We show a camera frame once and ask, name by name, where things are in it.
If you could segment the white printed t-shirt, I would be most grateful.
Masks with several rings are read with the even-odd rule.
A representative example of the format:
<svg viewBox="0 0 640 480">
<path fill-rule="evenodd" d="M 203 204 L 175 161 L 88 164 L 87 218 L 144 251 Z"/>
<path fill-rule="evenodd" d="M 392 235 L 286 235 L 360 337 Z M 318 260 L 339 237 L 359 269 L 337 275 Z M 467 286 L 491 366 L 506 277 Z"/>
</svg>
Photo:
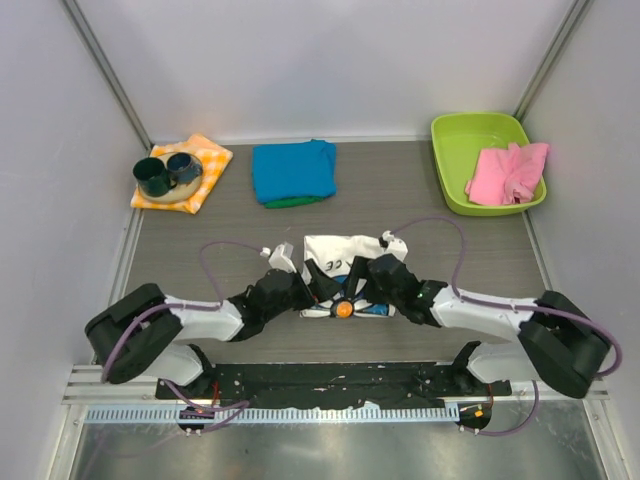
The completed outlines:
<svg viewBox="0 0 640 480">
<path fill-rule="evenodd" d="M 304 261 L 314 260 L 329 277 L 342 283 L 342 294 L 333 301 L 317 303 L 300 312 L 303 318 L 389 318 L 395 308 L 384 301 L 381 292 L 369 281 L 358 284 L 360 291 L 354 302 L 344 298 L 344 281 L 355 256 L 369 260 L 384 255 L 378 238 L 355 235 L 307 235 L 304 237 Z"/>
</svg>

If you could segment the green plastic basin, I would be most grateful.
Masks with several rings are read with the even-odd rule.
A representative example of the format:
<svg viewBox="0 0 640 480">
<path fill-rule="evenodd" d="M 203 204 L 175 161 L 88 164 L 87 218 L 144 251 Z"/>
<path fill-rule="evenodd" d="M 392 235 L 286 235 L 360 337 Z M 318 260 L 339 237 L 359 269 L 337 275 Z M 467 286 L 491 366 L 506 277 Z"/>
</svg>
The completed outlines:
<svg viewBox="0 0 640 480">
<path fill-rule="evenodd" d="M 532 199 L 513 204 L 483 205 L 469 199 L 481 152 L 507 152 L 512 144 L 525 148 L 529 139 L 518 120 L 497 112 L 442 115 L 431 124 L 436 169 L 447 206 L 463 216 L 491 217 L 521 213 L 539 205 L 547 195 L 545 181 L 534 185 Z"/>
</svg>

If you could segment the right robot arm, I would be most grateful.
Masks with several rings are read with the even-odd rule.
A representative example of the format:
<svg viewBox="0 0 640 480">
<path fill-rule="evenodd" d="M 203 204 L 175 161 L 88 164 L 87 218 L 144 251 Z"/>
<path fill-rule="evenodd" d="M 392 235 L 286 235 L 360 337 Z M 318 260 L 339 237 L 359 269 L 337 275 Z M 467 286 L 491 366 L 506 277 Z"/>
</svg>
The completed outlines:
<svg viewBox="0 0 640 480">
<path fill-rule="evenodd" d="M 450 283 L 418 280 L 392 254 L 354 259 L 345 282 L 365 282 L 365 297 L 385 303 L 417 325 L 474 330 L 503 339 L 497 346 L 478 345 L 456 365 L 451 380 L 457 391 L 472 395 L 486 383 L 540 380 L 560 394 L 583 398 L 601 366 L 620 347 L 602 327 L 583 317 L 558 292 L 538 299 L 508 300 L 471 295 Z"/>
</svg>

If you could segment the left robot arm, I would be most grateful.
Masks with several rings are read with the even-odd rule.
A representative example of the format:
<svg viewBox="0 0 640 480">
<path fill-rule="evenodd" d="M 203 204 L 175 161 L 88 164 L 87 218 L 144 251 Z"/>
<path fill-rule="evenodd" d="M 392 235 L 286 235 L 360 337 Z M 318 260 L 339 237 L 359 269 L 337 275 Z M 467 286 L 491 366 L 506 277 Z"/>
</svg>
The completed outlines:
<svg viewBox="0 0 640 480">
<path fill-rule="evenodd" d="M 169 381 L 190 398 L 213 385 L 206 358 L 191 340 L 244 341 L 287 311 L 331 300 L 342 284 L 305 262 L 307 273 L 272 268 L 240 294 L 219 302 L 187 301 L 147 283 L 99 313 L 85 335 L 102 366 L 101 381 L 127 383 L 141 375 Z"/>
</svg>

